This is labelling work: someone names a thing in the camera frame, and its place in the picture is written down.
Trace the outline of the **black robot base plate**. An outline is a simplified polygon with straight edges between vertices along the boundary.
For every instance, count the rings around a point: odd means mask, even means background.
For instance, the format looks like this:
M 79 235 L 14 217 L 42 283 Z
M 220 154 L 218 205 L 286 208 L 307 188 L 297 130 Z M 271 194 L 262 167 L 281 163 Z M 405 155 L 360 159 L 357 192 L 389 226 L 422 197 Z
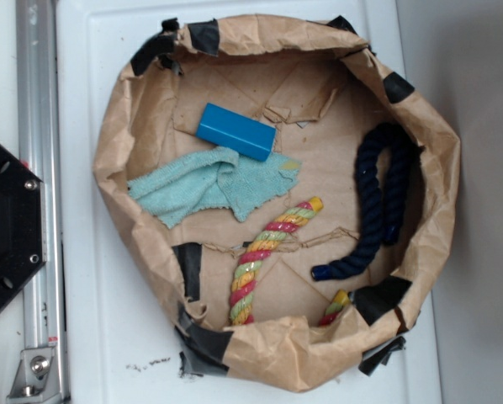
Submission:
M 42 190 L 0 144 L 0 313 L 45 263 Z

